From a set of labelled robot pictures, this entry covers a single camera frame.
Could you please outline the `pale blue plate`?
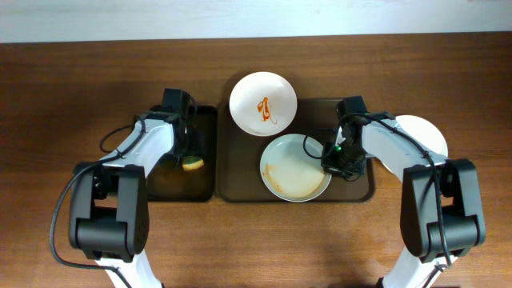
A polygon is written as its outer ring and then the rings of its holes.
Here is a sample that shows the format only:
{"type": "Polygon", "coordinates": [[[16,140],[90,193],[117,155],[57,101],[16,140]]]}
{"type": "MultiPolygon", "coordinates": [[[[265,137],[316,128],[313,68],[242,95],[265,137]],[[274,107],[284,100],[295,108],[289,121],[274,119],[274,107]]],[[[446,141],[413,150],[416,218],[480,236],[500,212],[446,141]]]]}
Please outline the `pale blue plate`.
{"type": "Polygon", "coordinates": [[[322,144],[304,134],[285,134],[263,151],[259,169],[266,188],[288,202],[308,202],[322,194],[331,181],[318,156],[322,144]]]}

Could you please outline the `green and orange sponge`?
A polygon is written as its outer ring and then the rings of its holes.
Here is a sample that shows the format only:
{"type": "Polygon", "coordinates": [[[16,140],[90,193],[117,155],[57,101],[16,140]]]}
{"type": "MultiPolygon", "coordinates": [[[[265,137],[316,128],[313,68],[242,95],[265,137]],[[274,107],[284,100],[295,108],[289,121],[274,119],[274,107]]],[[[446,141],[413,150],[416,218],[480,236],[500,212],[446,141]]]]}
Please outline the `green and orange sponge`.
{"type": "Polygon", "coordinates": [[[182,159],[182,168],[184,171],[197,170],[204,165],[204,160],[199,156],[186,156],[182,159]]]}

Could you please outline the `white plate bottom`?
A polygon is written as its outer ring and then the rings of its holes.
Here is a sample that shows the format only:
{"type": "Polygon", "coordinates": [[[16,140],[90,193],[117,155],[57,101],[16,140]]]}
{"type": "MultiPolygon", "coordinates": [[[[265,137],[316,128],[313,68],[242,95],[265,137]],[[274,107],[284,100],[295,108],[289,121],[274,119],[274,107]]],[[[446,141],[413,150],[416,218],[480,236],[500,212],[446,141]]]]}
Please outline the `white plate bottom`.
{"type": "MultiPolygon", "coordinates": [[[[429,153],[433,163],[444,164],[448,159],[448,146],[441,131],[431,122],[419,116],[401,115],[395,120],[385,119],[384,123],[413,138],[429,153]]],[[[430,163],[420,150],[404,137],[392,134],[384,128],[384,147],[375,155],[393,174],[402,174],[405,168],[429,166],[430,163]]]]}

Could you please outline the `white plate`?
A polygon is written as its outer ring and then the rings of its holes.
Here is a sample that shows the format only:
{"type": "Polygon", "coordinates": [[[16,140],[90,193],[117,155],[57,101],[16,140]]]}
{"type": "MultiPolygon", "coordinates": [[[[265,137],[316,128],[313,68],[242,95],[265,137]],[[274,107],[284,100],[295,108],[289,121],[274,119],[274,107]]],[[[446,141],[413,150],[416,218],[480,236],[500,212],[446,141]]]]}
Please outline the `white plate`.
{"type": "Polygon", "coordinates": [[[281,133],[296,115],[298,98],[284,77],[255,72],[239,80],[230,93],[229,111],[248,134],[266,137],[281,133]]]}
{"type": "MultiPolygon", "coordinates": [[[[384,123],[413,138],[429,153],[433,163],[444,164],[448,159],[448,146],[441,131],[431,122],[419,116],[401,115],[395,120],[385,119],[384,123]]],[[[392,134],[384,128],[384,147],[375,155],[393,174],[402,174],[405,168],[429,166],[430,163],[420,150],[404,137],[392,134]]]]}

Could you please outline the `white plate top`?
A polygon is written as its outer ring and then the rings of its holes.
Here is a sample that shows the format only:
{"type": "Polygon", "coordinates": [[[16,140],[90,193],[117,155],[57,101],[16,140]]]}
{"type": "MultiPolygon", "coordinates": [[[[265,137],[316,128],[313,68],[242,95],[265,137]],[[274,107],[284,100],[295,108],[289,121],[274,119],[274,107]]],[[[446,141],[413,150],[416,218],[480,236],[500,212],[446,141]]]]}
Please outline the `white plate top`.
{"type": "Polygon", "coordinates": [[[266,137],[281,133],[296,115],[298,98],[284,77],[255,72],[239,80],[230,93],[229,111],[248,134],[266,137]]]}

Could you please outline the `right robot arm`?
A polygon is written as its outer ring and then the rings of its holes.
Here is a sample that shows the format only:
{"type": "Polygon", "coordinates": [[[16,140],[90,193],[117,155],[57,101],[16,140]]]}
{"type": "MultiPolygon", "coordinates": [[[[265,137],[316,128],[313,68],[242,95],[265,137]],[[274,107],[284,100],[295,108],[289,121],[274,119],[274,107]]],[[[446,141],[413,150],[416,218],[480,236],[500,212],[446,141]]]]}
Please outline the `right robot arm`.
{"type": "Polygon", "coordinates": [[[486,225],[475,165],[429,150],[395,116],[369,113],[360,96],[336,107],[334,139],[323,148],[325,172],[352,182],[372,156],[402,183],[404,249],[378,287],[430,287],[458,258],[484,243],[486,225]]]}

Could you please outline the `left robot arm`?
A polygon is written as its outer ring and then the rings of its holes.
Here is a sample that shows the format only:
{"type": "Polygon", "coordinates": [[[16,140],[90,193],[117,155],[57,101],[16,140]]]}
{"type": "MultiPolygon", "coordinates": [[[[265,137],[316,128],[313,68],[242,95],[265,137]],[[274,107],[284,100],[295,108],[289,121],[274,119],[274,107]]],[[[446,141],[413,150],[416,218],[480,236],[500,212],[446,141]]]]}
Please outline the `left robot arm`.
{"type": "Polygon", "coordinates": [[[184,90],[166,88],[162,103],[135,116],[128,137],[96,162],[82,162],[71,194],[69,241],[116,287],[161,287],[144,247],[149,228],[146,181],[163,158],[184,171],[204,166],[203,136],[187,123],[198,112],[184,90]]]}

